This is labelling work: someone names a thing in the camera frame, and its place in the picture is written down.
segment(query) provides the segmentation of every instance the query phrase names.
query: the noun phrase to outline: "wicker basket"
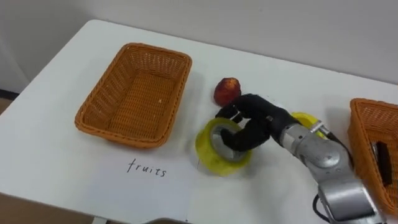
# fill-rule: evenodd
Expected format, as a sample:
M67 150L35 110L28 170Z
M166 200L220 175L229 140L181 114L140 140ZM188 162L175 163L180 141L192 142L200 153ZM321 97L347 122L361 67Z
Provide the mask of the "wicker basket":
M376 196L382 209L398 215L398 106L365 99L351 100L348 129L355 172ZM392 166L392 185L383 186L370 142L387 144Z
M79 109L76 127L138 148L164 144L191 65L180 52L126 44Z

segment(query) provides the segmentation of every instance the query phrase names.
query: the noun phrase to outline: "gray robot arm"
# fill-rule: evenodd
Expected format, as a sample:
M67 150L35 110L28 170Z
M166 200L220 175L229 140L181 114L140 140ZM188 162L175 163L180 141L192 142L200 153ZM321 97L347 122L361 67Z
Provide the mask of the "gray robot arm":
M270 136L308 167L318 183L318 196L332 224L384 224L386 219L362 181L355 177L350 156L322 123L311 129L302 126L288 111L258 95L235 98L216 115L239 123L250 119L237 133L221 130L230 149L244 152L259 146ZM317 136L323 132L330 139Z
M292 124L281 132L279 144L310 170L330 223L386 223L362 181L355 177L348 151L335 141L317 136L317 131L325 135L329 132L321 122L311 129Z

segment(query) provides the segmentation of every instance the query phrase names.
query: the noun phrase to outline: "apple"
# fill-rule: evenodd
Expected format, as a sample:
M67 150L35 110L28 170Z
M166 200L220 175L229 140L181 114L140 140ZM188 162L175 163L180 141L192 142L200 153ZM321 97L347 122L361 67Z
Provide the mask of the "apple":
M221 107L240 95L242 95L241 84L236 78L223 78L214 90L214 100Z

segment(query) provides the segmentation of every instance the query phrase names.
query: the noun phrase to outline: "cable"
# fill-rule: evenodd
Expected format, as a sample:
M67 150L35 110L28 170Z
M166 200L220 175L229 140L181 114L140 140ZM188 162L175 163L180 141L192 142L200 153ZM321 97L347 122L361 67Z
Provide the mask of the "cable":
M318 217L321 218L323 221L325 221L325 222L327 222L327 223L330 223L330 222L329 222L329 218L326 217L324 214L322 214L322 213L320 213L320 212L318 211L318 209L317 209L318 200L319 200L319 195L316 195L316 196L313 198L313 201L312 201L312 209L313 209L313 212L315 212L315 214L317 214Z

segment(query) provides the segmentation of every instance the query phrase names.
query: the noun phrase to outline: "white table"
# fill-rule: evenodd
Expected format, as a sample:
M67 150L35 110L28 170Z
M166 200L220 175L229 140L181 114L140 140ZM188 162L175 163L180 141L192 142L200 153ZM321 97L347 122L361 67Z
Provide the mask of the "white table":
M73 119L122 45L144 42L189 54L191 73L168 143L132 150L79 132ZM218 111L223 77L291 111L322 119L348 143L349 101L398 104L395 85L202 44L103 21L89 21L0 116L0 192L129 223L323 223L312 211L316 184L274 141L228 178L197 169L193 140ZM165 177L129 163L160 167Z

